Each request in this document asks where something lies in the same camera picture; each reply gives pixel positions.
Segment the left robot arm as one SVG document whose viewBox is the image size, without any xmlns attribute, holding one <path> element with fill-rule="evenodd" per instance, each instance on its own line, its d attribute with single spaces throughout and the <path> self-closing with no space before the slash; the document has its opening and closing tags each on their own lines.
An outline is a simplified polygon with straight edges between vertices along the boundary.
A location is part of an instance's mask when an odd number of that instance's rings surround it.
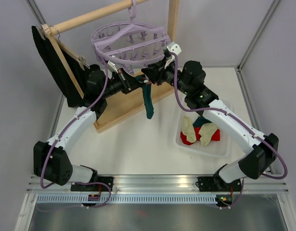
<svg viewBox="0 0 296 231">
<path fill-rule="evenodd" d="M 84 99 L 69 122 L 46 142 L 38 141 L 33 148 L 34 174 L 40 177 L 42 189 L 52 185 L 80 183 L 86 190 L 94 191 L 99 184 L 97 170 L 83 165 L 73 165 L 68 153 L 83 133 L 104 112 L 106 98 L 119 92 L 124 94 L 145 87 L 149 80 L 144 75 L 133 77 L 124 69 L 109 70 L 99 67 L 90 71 Z"/>
</svg>

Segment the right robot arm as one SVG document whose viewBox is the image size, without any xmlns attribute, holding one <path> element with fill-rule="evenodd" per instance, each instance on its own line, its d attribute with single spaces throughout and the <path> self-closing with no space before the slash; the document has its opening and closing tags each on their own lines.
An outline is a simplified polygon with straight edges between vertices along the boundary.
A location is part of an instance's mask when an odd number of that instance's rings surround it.
<svg viewBox="0 0 296 231">
<path fill-rule="evenodd" d="M 245 153 L 241 159 L 225 164 L 214 173 L 212 184 L 219 191 L 238 179 L 258 179 L 278 157 L 278 137 L 273 133 L 265 135 L 239 119 L 217 94 L 204 85 L 206 73 L 200 62 L 187 61 L 180 71 L 175 62 L 165 66 L 159 61 L 143 68 L 142 72 L 153 84 L 166 82 L 176 93 L 185 94 L 186 111 L 197 112 L 214 123 Z"/>
</svg>

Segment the green christmas sock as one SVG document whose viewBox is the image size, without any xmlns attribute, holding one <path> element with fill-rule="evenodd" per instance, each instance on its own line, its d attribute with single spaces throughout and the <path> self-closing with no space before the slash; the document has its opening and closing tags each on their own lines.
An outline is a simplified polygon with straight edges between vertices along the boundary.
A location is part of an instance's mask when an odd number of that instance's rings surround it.
<svg viewBox="0 0 296 231">
<path fill-rule="evenodd" d="M 146 117 L 152 119 L 154 115 L 154 107 L 152 102 L 152 83 L 145 75 L 138 75 L 135 79 L 141 83 Z"/>
</svg>

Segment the purple round clip hanger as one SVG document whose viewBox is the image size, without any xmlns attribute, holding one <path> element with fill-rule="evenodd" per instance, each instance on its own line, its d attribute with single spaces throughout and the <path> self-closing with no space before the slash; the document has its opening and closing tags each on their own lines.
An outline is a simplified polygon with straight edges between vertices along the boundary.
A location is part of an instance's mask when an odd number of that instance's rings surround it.
<svg viewBox="0 0 296 231">
<path fill-rule="evenodd" d="M 105 60 L 133 75 L 135 67 L 147 67 L 164 58 L 170 37 L 162 26 L 135 22 L 137 2 L 128 8 L 129 21 L 106 24 L 95 30 L 91 44 L 98 60 Z"/>
</svg>

